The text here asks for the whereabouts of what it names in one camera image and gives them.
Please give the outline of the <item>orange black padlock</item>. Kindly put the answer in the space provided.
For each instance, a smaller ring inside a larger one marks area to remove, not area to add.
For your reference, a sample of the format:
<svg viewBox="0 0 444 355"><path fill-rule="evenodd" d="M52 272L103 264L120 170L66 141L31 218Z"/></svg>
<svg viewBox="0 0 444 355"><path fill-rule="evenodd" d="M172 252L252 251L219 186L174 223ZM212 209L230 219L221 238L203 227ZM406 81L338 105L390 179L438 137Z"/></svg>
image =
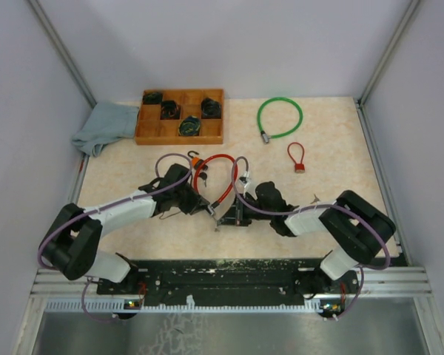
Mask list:
<svg viewBox="0 0 444 355"><path fill-rule="evenodd" d="M187 155L191 159L192 168L194 170L196 170L204 161L203 159L200 158L199 153L194 150L188 151Z"/></svg>

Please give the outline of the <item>red cable lock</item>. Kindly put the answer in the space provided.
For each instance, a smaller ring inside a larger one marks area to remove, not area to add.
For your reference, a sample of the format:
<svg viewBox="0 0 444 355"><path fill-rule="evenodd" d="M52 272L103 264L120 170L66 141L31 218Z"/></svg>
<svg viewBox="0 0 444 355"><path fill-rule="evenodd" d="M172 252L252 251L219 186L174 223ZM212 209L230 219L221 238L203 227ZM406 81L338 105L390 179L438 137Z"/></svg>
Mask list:
<svg viewBox="0 0 444 355"><path fill-rule="evenodd" d="M229 179L238 176L238 168L235 168L233 173L230 172L229 165L234 162L235 158L233 156L226 153L218 153L203 159L203 163L194 170L192 187L196 192L208 192L209 187L220 189L218 195L214 192L209 193L210 207L208 214L210 217L215 217L217 207L219 207L232 192L232 184L229 182ZM205 172L208 175L206 186L199 177L201 172Z"/></svg>

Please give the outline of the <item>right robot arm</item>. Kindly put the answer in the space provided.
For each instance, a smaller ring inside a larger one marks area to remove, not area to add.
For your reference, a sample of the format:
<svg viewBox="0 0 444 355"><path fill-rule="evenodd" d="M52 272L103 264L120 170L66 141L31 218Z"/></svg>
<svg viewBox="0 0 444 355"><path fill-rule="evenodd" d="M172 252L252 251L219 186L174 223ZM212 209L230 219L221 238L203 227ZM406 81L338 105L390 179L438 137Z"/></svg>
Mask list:
<svg viewBox="0 0 444 355"><path fill-rule="evenodd" d="M254 220L268 220L283 237L315 232L333 237L337 247L323 258L315 275L317 287L326 293L341 285L347 271L370 264L396 232L389 217L352 190L332 202L299 207L288 204L271 181L259 184L253 195L236 194L217 225L247 227Z"/></svg>

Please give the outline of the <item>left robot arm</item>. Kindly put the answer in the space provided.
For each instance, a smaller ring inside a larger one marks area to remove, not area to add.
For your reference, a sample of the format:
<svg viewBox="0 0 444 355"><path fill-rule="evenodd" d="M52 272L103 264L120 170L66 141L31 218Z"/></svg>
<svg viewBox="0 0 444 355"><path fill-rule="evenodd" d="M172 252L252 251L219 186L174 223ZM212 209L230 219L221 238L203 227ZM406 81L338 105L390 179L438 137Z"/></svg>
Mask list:
<svg viewBox="0 0 444 355"><path fill-rule="evenodd" d="M133 292L139 284L134 267L118 253L101 251L101 239L172 208L189 215L209 211L210 202L189 183L191 174L185 166L174 163L164 176L119 200L87 208L67 204L38 247L38 261L43 267L60 271L70 281L96 277L109 280L125 294Z"/></svg>

